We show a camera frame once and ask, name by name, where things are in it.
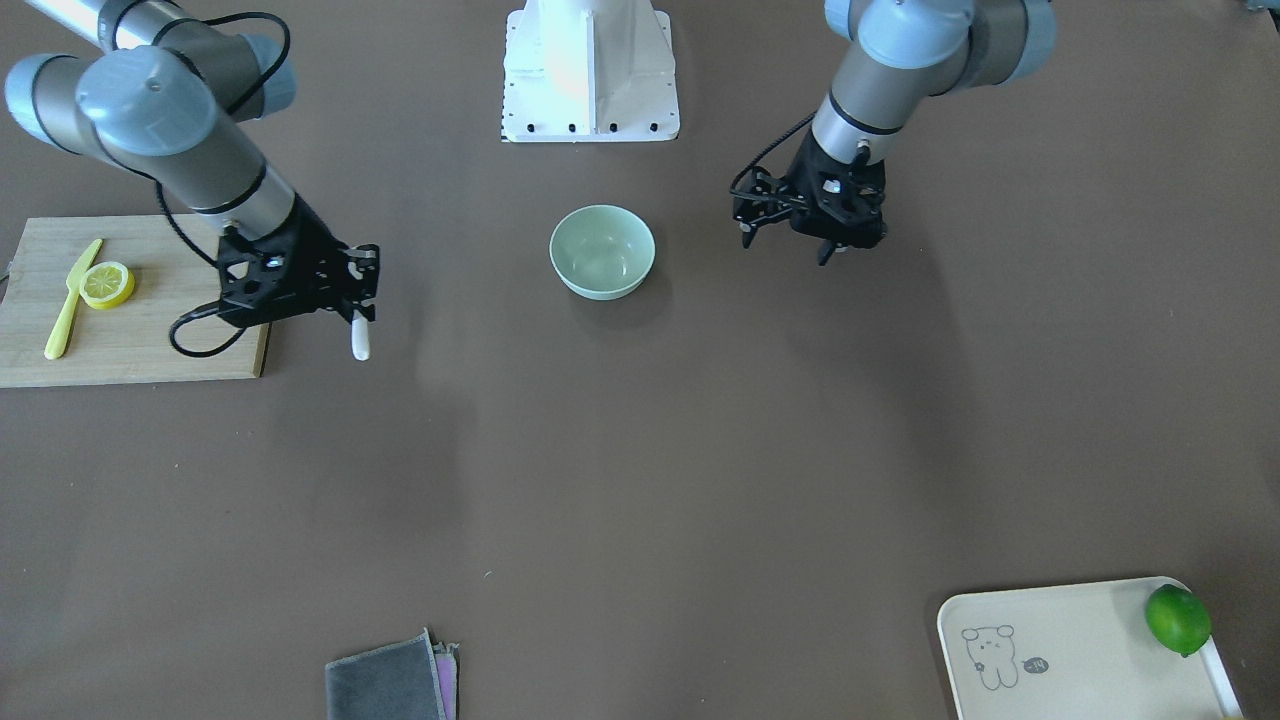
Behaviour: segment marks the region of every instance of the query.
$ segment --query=light blue joint cap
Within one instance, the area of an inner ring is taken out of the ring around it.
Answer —
[[[849,27],[849,0],[827,0],[826,12],[827,27],[840,37],[852,41],[854,32]]]
[[[90,65],[76,102],[104,140],[152,158],[191,150],[221,111],[182,60],[150,45],[108,53]]]
[[[242,35],[241,37],[247,40],[248,46],[253,49],[259,73],[265,73],[280,56],[280,45],[265,35]],[[293,72],[293,60],[285,60],[280,69],[262,86],[262,114],[259,118],[288,108],[297,95],[298,76]]]
[[[40,74],[40,69],[45,67],[45,63],[54,58],[59,58],[59,55],[46,53],[23,58],[18,60],[18,64],[9,70],[9,76],[4,78],[4,101],[9,106],[9,114],[13,115],[13,119],[18,120],[18,124],[28,135],[50,145],[55,145],[54,138],[49,137],[45,128],[40,127],[40,118],[36,117],[36,99],[33,92],[36,88],[36,76]]]
[[[973,13],[973,0],[874,0],[858,23],[858,42],[877,63],[928,68],[960,49]]]
[[[1027,8],[1027,44],[1023,45],[1023,58],[1005,82],[1012,82],[1041,69],[1053,53],[1053,44],[1057,41],[1057,18],[1053,17],[1053,6],[1048,0],[1023,0],[1023,5]]]

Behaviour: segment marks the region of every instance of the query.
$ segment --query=white plastic mount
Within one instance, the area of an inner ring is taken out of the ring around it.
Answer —
[[[507,18],[502,138],[648,142],[680,132],[671,18],[649,0],[529,0]]]

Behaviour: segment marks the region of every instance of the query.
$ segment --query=wooden cutting board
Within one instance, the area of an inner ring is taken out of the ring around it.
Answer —
[[[205,252],[218,236],[196,215],[177,218]],[[96,263],[124,263],[137,288],[124,305],[76,307],[67,354],[45,359],[45,342],[67,300],[67,272],[93,238],[105,238]],[[186,357],[169,346],[169,325],[188,310],[218,299],[218,277],[161,215],[32,218],[27,220],[0,301],[0,387],[46,387],[256,378],[262,373],[268,327],[214,357]],[[234,328],[218,318],[187,324],[178,340],[210,350]]]

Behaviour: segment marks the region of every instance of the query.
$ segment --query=green lime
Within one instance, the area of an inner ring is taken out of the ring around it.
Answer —
[[[1147,626],[1160,644],[1183,657],[1208,642],[1212,625],[1198,597],[1178,585],[1165,584],[1147,598]]]

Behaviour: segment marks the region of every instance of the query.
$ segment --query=bowl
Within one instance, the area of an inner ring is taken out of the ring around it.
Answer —
[[[570,290],[589,300],[617,300],[653,268],[653,233],[630,210],[588,205],[556,225],[550,254]]]

